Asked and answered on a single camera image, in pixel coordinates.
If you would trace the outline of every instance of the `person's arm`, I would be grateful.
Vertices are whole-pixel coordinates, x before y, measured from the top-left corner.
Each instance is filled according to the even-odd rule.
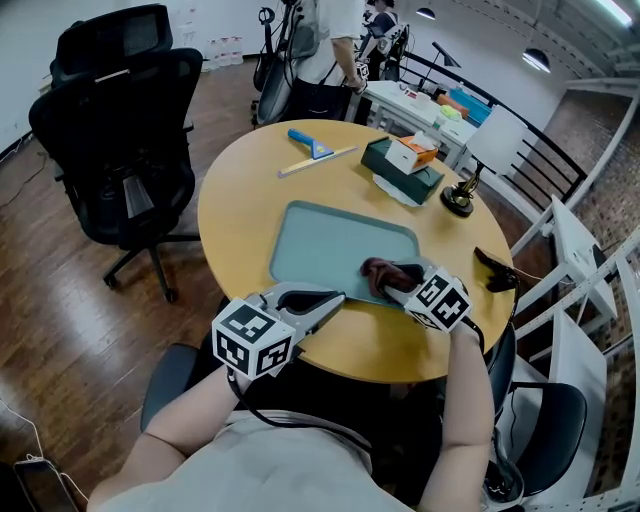
[[[242,391],[250,382],[238,379]],[[184,461],[211,442],[238,405],[221,366],[156,414],[138,438],[120,472],[91,494],[88,512],[133,487],[169,477]]]
[[[344,76],[347,77],[347,85],[354,89],[362,86],[362,78],[358,76],[356,69],[356,56],[353,51],[353,39],[350,37],[341,37],[332,39],[333,54],[336,57],[338,66],[342,69]]]
[[[442,449],[418,511],[480,510],[494,414],[478,335],[461,323],[451,333]]]
[[[358,76],[354,41],[360,39],[364,2],[361,0],[331,0],[328,3],[329,27],[333,54],[344,76],[347,85],[352,89],[364,87],[364,80]]]

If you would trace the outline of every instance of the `gray shirt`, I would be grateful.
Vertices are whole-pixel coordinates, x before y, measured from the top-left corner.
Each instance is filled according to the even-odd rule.
[[[270,418],[327,425],[270,411]],[[100,512],[408,512],[371,479],[369,456],[321,429],[270,427],[248,412],[228,425],[169,478],[126,491]]]

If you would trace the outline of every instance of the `light blue tray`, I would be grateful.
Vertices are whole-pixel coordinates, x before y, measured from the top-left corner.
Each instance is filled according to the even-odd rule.
[[[369,293],[360,266],[376,256],[420,255],[413,231],[371,217],[306,201],[287,205],[269,273],[278,282],[301,281],[345,292],[351,299],[389,306]]]

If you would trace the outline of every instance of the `white shirt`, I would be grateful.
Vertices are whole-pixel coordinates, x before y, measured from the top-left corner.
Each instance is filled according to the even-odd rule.
[[[298,78],[310,84],[319,84],[336,63],[332,39],[350,37],[360,39],[365,0],[317,0],[320,46],[312,57],[299,63]],[[344,73],[338,64],[325,85],[341,85]]]
[[[331,426],[311,416],[265,412],[279,421]],[[236,411],[231,425],[162,482],[134,487],[100,512],[412,512],[369,476],[366,453],[319,429],[273,428]]]

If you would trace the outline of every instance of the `ceiling light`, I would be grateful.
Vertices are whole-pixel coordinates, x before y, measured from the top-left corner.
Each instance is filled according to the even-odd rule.
[[[624,12],[620,6],[613,0],[596,0],[602,7],[609,11],[615,19],[622,23],[625,27],[631,26],[633,21],[631,16]]]
[[[527,64],[530,64],[534,68],[551,73],[549,58],[542,50],[538,50],[537,48],[527,48],[527,50],[522,54],[522,58],[527,62]]]
[[[436,15],[428,7],[420,7],[420,9],[418,9],[416,11],[416,14],[419,14],[420,16],[424,16],[425,18],[430,19],[430,20],[435,20],[436,19]]]

